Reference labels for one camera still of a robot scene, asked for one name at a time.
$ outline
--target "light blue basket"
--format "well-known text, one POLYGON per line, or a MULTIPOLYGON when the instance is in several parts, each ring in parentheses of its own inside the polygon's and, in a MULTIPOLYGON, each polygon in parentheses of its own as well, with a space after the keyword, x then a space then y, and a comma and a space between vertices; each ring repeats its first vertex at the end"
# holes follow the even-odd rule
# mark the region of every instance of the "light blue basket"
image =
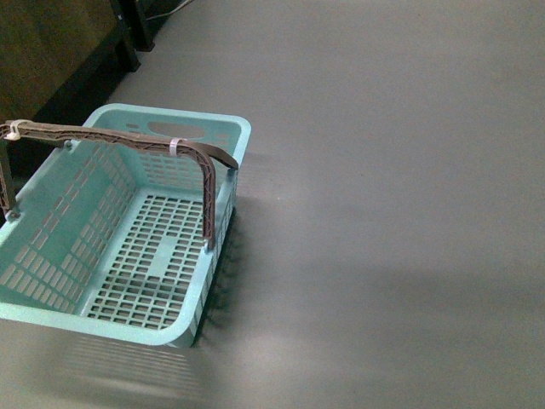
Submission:
MULTIPOLYGON (((84 126, 168 139, 190 132, 239 164, 250 137, 243 118, 122 104, 98 109, 84 126)), ((20 216, 0 228, 0 318, 191 345, 237 186, 238 172, 214 163, 215 247, 208 251, 203 177, 191 159, 89 141, 55 149, 17 195, 20 216)))

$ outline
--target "white cable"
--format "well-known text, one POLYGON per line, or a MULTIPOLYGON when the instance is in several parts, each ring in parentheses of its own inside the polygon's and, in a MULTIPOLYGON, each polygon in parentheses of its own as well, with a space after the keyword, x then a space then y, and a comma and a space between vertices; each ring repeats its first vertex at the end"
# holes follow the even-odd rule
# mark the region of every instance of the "white cable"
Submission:
POLYGON ((195 0, 186 0, 185 2, 183 2, 182 4, 180 4, 178 7, 176 7, 174 10, 172 11, 169 11, 168 13, 163 13, 163 14, 158 14, 158 15, 154 15, 153 17, 148 17, 146 19, 146 21, 149 21, 149 20, 155 20, 155 19, 159 19, 161 17, 168 17, 169 15, 172 15, 180 10, 182 10, 184 7, 186 7, 187 5, 189 5, 189 3, 193 3, 195 0))

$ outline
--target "basket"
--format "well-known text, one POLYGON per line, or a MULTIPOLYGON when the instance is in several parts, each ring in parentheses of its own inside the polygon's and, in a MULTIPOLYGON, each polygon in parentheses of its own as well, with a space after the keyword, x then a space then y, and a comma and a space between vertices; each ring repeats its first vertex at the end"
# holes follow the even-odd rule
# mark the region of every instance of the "basket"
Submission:
POLYGON ((250 124, 123 104, 98 109, 86 128, 16 122, 24 137, 65 142, 16 198, 0 154, 0 318, 191 345, 250 124))

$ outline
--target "zip tie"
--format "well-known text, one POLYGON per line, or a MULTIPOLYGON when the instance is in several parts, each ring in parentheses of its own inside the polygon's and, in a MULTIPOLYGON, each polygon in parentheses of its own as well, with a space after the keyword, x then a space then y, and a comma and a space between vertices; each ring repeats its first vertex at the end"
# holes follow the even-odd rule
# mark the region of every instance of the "zip tie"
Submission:
POLYGON ((9 124, 9 132, 4 139, 7 139, 8 141, 18 141, 20 139, 20 132, 19 132, 19 125, 24 122, 32 122, 28 119, 17 119, 16 121, 9 124))
POLYGON ((170 141, 169 153, 170 156, 178 156, 178 142, 181 141, 181 138, 174 138, 170 141))

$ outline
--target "plastic handle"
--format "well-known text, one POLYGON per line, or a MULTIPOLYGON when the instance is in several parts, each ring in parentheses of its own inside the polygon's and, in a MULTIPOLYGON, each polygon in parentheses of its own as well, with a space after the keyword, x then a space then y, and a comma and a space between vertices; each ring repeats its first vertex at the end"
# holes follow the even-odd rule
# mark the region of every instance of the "plastic handle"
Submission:
MULTIPOLYGON (((161 136, 136 134, 117 130, 84 128, 82 126, 39 124, 34 122, 18 122, 10 127, 13 121, 0 125, 0 140, 6 135, 16 133, 21 137, 39 141, 95 141, 120 144, 131 149, 146 152, 174 153, 175 156, 188 156, 195 160, 203 172, 203 237, 208 240, 208 249, 214 248, 215 241, 215 168, 211 158, 217 159, 225 166, 238 169, 238 162, 219 147, 180 139, 174 148, 171 140, 161 136)), ((0 205, 4 214, 15 207, 15 197, 5 141, 0 141, 0 205)))

